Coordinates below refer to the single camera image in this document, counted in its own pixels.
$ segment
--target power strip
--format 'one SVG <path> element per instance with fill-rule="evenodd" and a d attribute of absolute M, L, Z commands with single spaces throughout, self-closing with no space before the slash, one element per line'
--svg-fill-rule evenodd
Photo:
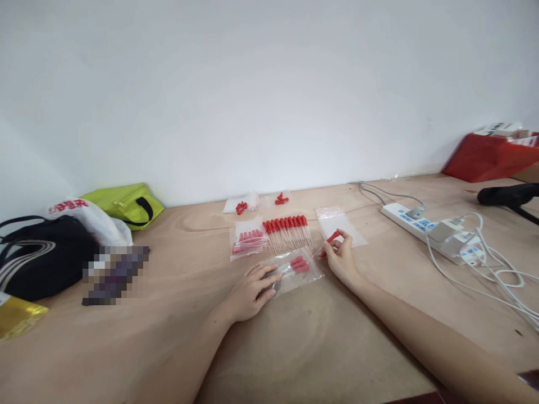
<path fill-rule="evenodd" d="M 436 227 L 436 223 L 421 218 L 421 219 L 412 219 L 406 214 L 411 209 L 408 209 L 401 204 L 393 203 L 389 205 L 384 205 L 382 207 L 382 213 L 389 217 L 392 221 L 397 223 L 400 227 L 406 231 L 412 233 L 415 237 L 427 242 L 426 231 L 431 230 Z M 467 239 L 471 236 L 472 233 L 463 231 L 456 234 L 455 236 L 449 238 L 443 243 L 439 243 L 434 239 L 429 239 L 431 247 L 442 254 L 445 258 L 452 261 L 457 265 L 463 265 L 468 263 L 470 265 L 477 265 L 478 259 L 484 259 L 485 253 L 482 249 L 478 249 L 476 245 L 481 244 L 481 239 L 477 236 L 474 236 L 467 243 L 467 250 L 462 254 L 459 254 L 460 248 L 466 243 Z"/>

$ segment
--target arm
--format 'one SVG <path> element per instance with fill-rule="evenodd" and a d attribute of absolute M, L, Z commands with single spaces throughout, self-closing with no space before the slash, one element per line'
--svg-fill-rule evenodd
<path fill-rule="evenodd" d="M 319 259 L 382 320 L 400 342 L 446 387 L 470 403 L 538 403 L 539 394 L 492 355 L 447 325 L 380 289 L 359 274 L 352 238 L 324 242 Z"/>
<path fill-rule="evenodd" d="M 205 320 L 200 331 L 175 351 L 142 385 L 135 403 L 192 403 L 223 337 L 235 322 L 249 320 L 275 295 L 269 289 L 282 274 L 262 277 L 276 265 L 249 268 L 234 286 L 226 300 Z"/>

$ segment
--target yellow bottle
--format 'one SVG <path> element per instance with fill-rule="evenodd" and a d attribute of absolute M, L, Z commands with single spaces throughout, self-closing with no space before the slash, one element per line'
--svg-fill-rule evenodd
<path fill-rule="evenodd" d="M 24 334 L 49 309 L 0 292 L 0 341 Z"/>

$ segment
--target gray cable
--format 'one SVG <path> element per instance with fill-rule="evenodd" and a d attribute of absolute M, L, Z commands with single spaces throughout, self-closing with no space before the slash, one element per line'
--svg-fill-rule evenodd
<path fill-rule="evenodd" d="M 385 201 L 382 199 L 382 197 L 381 197 L 379 194 L 377 194 L 377 193 L 374 192 L 374 191 L 365 189 L 363 186 L 364 186 L 364 185 L 367 185 L 367 186 L 376 188 L 376 189 L 382 191 L 384 194 L 388 194 L 388 195 L 392 195 L 392 196 L 401 196 L 402 198 L 410 198 L 410 199 L 413 199 L 413 200 L 416 200 L 417 202 L 419 202 L 419 203 L 421 204 L 421 206 L 425 206 L 425 204 L 423 203 L 423 201 L 422 201 L 421 199 L 417 199 L 415 196 L 401 195 L 401 194 L 392 194 L 391 192 L 387 192 L 387 191 L 384 191 L 384 190 L 381 189 L 381 188 L 378 188 L 376 185 L 368 184 L 368 183 L 366 183 L 365 181 L 359 181 L 359 182 L 355 182 L 355 183 L 359 184 L 359 187 L 360 187 L 363 191 L 369 192 L 369 193 L 371 193 L 371 194 L 373 194 L 373 195 L 376 195 L 376 197 L 377 197 L 378 199 L 380 199 L 384 205 L 386 205 L 386 203 L 385 203 Z"/>

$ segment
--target wire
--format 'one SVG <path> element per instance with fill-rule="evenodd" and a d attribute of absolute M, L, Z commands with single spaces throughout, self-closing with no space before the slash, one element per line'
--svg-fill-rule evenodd
<path fill-rule="evenodd" d="M 388 194 L 388 195 L 392 195 L 392 196 L 401 196 L 401 197 L 403 197 L 403 198 L 410 198 L 410 199 L 413 199 L 413 200 L 419 202 L 419 203 L 421 204 L 421 206 L 425 206 L 425 204 L 423 203 L 423 201 L 417 199 L 415 196 L 401 195 L 401 194 L 392 194 L 391 192 L 384 191 L 383 189 L 377 187 L 376 185 L 368 184 L 368 183 L 366 183 L 365 181 L 351 182 L 351 183 L 357 183 L 357 184 L 359 184 L 359 187 L 360 187 L 363 191 L 369 192 L 369 193 L 371 193 L 371 194 L 373 194 L 373 195 L 376 195 L 376 197 L 377 197 L 378 199 L 380 199 L 384 205 L 386 205 L 386 202 L 383 200 L 383 198 L 382 198 L 379 194 L 377 194 L 377 193 L 374 192 L 374 191 L 365 189 L 363 186 L 364 186 L 364 185 L 367 185 L 367 186 L 376 188 L 376 189 L 382 191 L 384 194 Z"/>
<path fill-rule="evenodd" d="M 534 325 L 536 326 L 536 330 L 539 331 L 539 313 L 533 311 L 532 309 L 530 309 L 529 307 L 527 307 L 524 303 L 521 302 L 521 300 L 519 298 L 517 298 L 515 296 L 515 294 L 513 294 L 511 292 L 511 290 L 509 289 L 510 287 L 523 287 L 526 283 L 524 281 L 524 279 L 522 278 L 522 276 L 525 276 L 525 277 L 529 277 L 529 278 L 532 278 L 532 279 L 536 279 L 539 281 L 539 278 L 538 277 L 535 277 L 533 275 L 530 275 L 528 273 L 525 273 L 525 272 L 521 272 L 521 271 L 517 271 L 513 265 L 511 264 L 511 262 L 505 258 L 503 255 L 501 255 L 498 251 L 496 251 L 495 249 L 491 248 L 488 246 L 488 244 L 486 243 L 485 241 L 485 238 L 481 232 L 482 228 L 483 228 L 483 218 L 481 217 L 481 215 L 479 215 L 478 213 L 475 213 L 475 212 L 471 212 L 471 213 L 468 213 L 464 216 L 462 216 L 461 218 L 465 218 L 471 214 L 474 214 L 476 215 L 478 218 L 479 218 L 479 226 L 476 227 L 475 231 L 473 232 L 473 237 L 471 237 L 464 245 L 463 247 L 461 248 L 461 251 L 459 252 L 459 255 L 461 256 L 462 258 L 462 249 L 472 240 L 475 238 L 475 236 L 478 236 L 479 239 L 481 240 L 481 245 L 479 245 L 481 247 L 481 250 L 485 253 L 485 257 L 487 256 L 490 256 L 492 257 L 494 260 L 496 260 L 498 263 L 502 264 L 503 268 L 508 268 L 508 269 L 500 269 L 500 270 L 496 270 L 494 271 L 488 264 L 487 264 L 487 261 L 486 259 L 483 259 L 482 257 L 480 257 L 479 255 L 475 254 L 475 257 L 481 262 L 482 265 L 484 265 L 486 268 L 489 269 L 490 273 L 494 276 L 494 279 L 488 277 L 487 275 L 481 273 L 477 268 L 475 268 L 474 266 L 472 266 L 471 264 L 469 264 L 466 260 L 464 260 L 468 266 L 470 266 L 475 272 L 477 272 L 479 275 L 483 276 L 484 278 L 487 278 L 489 281 L 491 282 L 496 282 L 501 288 L 502 290 L 517 304 L 517 306 L 511 304 L 511 303 L 508 303 L 506 302 L 505 300 L 502 300 L 502 299 L 499 299 L 498 297 L 496 296 L 493 296 L 493 295 L 489 295 L 488 293 L 484 293 L 484 292 L 481 292 L 480 290 L 477 290 L 473 287 L 470 287 L 468 285 L 465 285 L 464 283 L 461 283 L 459 281 L 457 281 L 456 279 L 454 278 L 451 278 L 447 273 L 445 273 L 441 268 L 440 268 L 440 265 L 438 264 L 438 262 L 436 261 L 436 258 L 434 257 L 434 254 L 432 252 L 432 246 L 431 246 L 431 243 L 430 243 L 430 235 L 428 234 L 428 231 L 426 231 L 426 242 L 427 242 L 427 247 L 428 247 L 428 252 L 431 256 L 431 260 L 432 262 L 434 263 L 436 269 L 438 269 L 438 271 L 440 271 L 440 273 L 446 277 L 447 279 L 449 279 L 450 281 L 460 285 L 460 286 L 463 286 L 465 287 L 466 289 L 470 289 L 474 292 L 477 292 L 477 293 L 480 293 L 484 296 L 487 296 L 487 297 L 490 297 L 491 299 L 494 299 L 494 300 L 497 300 L 498 302 L 501 302 L 507 306 L 510 306 L 512 307 L 513 309 L 515 310 L 518 310 L 520 311 L 521 313 L 524 313 L 526 314 L 526 316 L 529 317 L 529 319 L 531 320 L 531 322 L 534 323 Z M 497 254 L 498 257 L 503 260 L 503 262 L 501 260 L 499 260 L 497 257 L 494 256 L 494 254 Z M 519 284 L 507 284 L 505 282 L 502 281 L 502 279 L 499 277 L 499 274 L 501 273 L 512 273 L 512 274 L 515 274 L 520 282 Z"/>

